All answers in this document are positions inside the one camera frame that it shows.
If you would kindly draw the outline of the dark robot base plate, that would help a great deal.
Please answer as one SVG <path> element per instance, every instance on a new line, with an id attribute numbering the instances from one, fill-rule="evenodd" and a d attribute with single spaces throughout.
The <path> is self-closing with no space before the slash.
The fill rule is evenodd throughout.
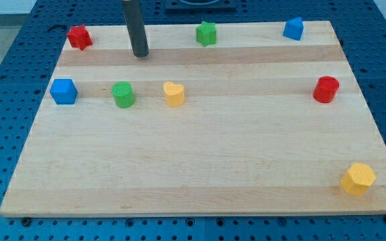
<path id="1" fill-rule="evenodd" d="M 234 10 L 237 0 L 165 0 L 165 11 Z"/>

